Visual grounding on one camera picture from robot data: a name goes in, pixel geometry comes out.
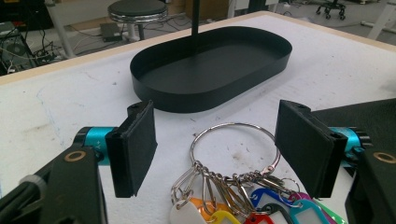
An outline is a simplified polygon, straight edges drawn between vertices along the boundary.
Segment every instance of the keychain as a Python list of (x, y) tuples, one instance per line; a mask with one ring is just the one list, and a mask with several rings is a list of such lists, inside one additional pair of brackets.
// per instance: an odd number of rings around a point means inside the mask
[[(248, 196), (247, 188), (259, 185), (265, 188), (264, 191), (268, 194), (271, 194), (271, 191), (277, 192), (272, 197), (277, 197), (278, 199), (279, 195), (291, 195), (294, 192), (285, 188), (282, 179), (271, 175), (280, 160), (278, 148), (276, 149), (276, 157), (272, 164), (264, 167), (261, 171), (240, 175), (233, 174), (232, 176), (213, 172), (194, 158), (194, 149), (203, 136), (215, 130), (230, 126), (255, 129), (264, 133), (273, 141), (275, 140), (274, 136), (264, 128), (240, 122), (223, 123), (199, 133), (192, 141), (190, 147), (191, 168), (171, 188), (172, 203), (174, 204), (170, 215), (172, 224), (201, 224), (206, 223), (205, 221), (207, 223), (220, 223), (224, 218), (235, 224), (240, 223), (239, 221), (235, 222), (238, 218), (241, 218), (241, 220), (244, 219), (247, 224), (273, 224), (274, 221), (268, 216), (268, 213), (258, 212), (256, 210), (251, 198)], [(202, 186), (201, 199), (195, 199), (193, 197), (195, 196), (193, 195), (193, 188), (199, 186), (194, 184), (196, 181), (202, 181), (200, 184)], [(219, 199), (215, 195), (219, 196), (222, 203), (218, 202)], [(287, 202), (288, 200), (282, 197), (280, 201)]]

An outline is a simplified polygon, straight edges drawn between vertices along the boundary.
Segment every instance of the red key tag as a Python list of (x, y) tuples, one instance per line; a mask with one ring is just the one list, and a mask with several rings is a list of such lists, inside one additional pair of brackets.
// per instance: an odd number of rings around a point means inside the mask
[(252, 213), (245, 224), (275, 224), (274, 221), (264, 213)]

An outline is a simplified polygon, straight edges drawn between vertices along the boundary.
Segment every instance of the stool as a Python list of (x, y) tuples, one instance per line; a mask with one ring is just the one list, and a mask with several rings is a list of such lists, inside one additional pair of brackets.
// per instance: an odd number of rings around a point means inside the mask
[(338, 3), (338, 0), (334, 0), (333, 2), (326, 2), (326, 3), (323, 3), (322, 5), (320, 5), (320, 6), (318, 7), (317, 14), (320, 14), (320, 9), (321, 9), (322, 7), (324, 7), (324, 13), (325, 13), (325, 15), (326, 15), (326, 19), (327, 19), (327, 20), (331, 17), (330, 11), (331, 11), (332, 9), (338, 9), (338, 10), (340, 10), (340, 12), (339, 12), (338, 14), (340, 15), (340, 20), (341, 20), (341, 21), (343, 21), (343, 20), (346, 18), (346, 16), (345, 16), (345, 13), (346, 13), (346, 6), (343, 5), (343, 4), (339, 4), (339, 3)]
[[(111, 4), (108, 8), (111, 20), (127, 23), (130, 41), (145, 39), (143, 24), (158, 21), (167, 16), (166, 4), (158, 0), (121, 0)], [(134, 33), (134, 25), (137, 24), (139, 37)]]

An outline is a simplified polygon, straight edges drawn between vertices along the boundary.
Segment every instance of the black stool seat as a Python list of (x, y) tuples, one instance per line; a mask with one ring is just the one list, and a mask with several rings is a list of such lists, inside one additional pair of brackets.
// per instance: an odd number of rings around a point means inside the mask
[(166, 4), (159, 0), (120, 0), (107, 11), (111, 20), (128, 24), (128, 33), (133, 30), (133, 24), (137, 24), (140, 40), (144, 39), (143, 23), (158, 21), (168, 14)]

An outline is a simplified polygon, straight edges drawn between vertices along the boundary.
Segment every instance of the blue key tag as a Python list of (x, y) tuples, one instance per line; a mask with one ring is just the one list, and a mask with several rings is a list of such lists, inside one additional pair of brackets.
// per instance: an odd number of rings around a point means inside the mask
[(290, 217), (295, 224), (330, 224), (318, 205), (306, 199), (294, 202)]
[(265, 188), (255, 189), (250, 194), (250, 200), (253, 206), (257, 209), (261, 209), (268, 203), (277, 203), (280, 204), (287, 212), (289, 212), (289, 207), (292, 205), (292, 202), (287, 198), (281, 197), (273, 190)]
[(206, 224), (195, 205), (184, 200), (175, 203), (169, 218), (172, 224)]

